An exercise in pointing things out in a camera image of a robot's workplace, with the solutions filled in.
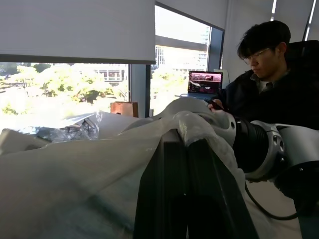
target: man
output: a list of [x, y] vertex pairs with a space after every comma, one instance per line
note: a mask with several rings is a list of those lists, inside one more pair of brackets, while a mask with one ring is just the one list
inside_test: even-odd
[[319, 79], [289, 68], [285, 52], [290, 38], [288, 26], [280, 21], [251, 27], [237, 52], [252, 70], [229, 84], [215, 102], [249, 121], [319, 129]]

